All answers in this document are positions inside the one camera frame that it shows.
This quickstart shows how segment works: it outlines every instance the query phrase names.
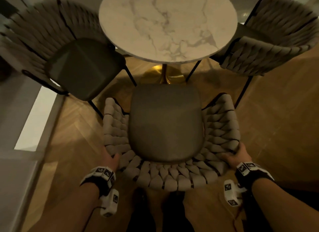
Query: marble tabletop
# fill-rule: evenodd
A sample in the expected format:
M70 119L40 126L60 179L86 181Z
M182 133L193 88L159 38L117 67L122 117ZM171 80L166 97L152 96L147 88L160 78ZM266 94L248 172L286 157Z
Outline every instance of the marble tabletop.
M237 28L237 13L229 0L103 0L99 18L116 47L163 64L211 56Z

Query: wooden floor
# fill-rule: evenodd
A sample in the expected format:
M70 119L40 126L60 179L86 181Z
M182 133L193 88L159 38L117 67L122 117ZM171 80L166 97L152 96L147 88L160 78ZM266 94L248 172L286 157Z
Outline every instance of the wooden floor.
M153 63L126 58L134 78ZM195 63L181 65L187 75ZM242 141L256 163L264 166L278 181L289 186L318 189L319 181L319 46L274 69L264 77L255 77L236 112ZM247 77L239 76L205 59L189 81L198 88L205 106L220 92L229 93L236 101ZM122 71L94 102L102 110L106 97L115 97L125 111L130 109L134 86ZM22 231L55 206L76 188L82 177L96 165L102 146L102 120L94 110L74 97L65 100L50 144L45 165L36 187ZM131 196L134 182L121 174L115 188L120 192L119 208L111 218L96 211L87 232L125 231L132 213ZM234 231L232 220L237 213L223 199L222 183L234 179L228 172L213 185L186 192L187 218L196 232ZM157 231L161 231L161 202L164 191L148 191L151 212ZM241 221L236 221L242 231Z

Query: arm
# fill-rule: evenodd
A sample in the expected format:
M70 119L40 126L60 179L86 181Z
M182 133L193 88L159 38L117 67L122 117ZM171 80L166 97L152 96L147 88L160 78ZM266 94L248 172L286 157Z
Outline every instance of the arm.
M236 155L221 154L232 169L241 162L252 161L245 145L240 143ZM319 212L282 190L274 182L260 178L252 193L274 232L319 231Z
M103 148L100 165L116 171L119 158L118 154L111 158ZM85 183L52 210L43 214L29 232L81 232L92 210L98 205L98 199L98 187L93 183Z

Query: woven rope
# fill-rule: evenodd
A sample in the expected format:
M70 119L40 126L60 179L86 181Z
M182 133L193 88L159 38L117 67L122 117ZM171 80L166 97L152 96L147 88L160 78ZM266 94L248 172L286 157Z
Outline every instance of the woven rope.
M203 111L205 142L201 151L192 159L180 164L161 164L143 160L131 150L128 140L129 115L112 98L105 101L103 119L104 145L114 155L122 154L119 169L141 187L186 191L213 183L228 169L218 158L222 152L237 149L240 140L239 125L233 101L222 95L216 105Z
M246 25L269 36L275 45L242 37L221 64L239 74L263 75L318 42L317 16L294 1L262 0Z
M109 43L99 24L98 15L78 3L66 0L61 5L57 1L37 3L12 15L0 29L0 49L4 59L16 70L28 70L58 90L62 89L46 76L44 65L60 48L75 40L60 12L77 38Z

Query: wristband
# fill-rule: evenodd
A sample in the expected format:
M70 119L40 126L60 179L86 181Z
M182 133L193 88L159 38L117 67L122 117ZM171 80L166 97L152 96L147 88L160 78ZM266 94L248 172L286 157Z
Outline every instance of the wristband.
M259 165L253 162L242 162L237 166L235 176L241 187L251 190L251 187L259 178L266 178L274 181L274 178L268 171L262 169Z
M98 166L90 171L80 183L82 186L84 183L94 183L99 191L99 198L101 196L107 196L110 193L110 190L116 180L115 173L105 166Z

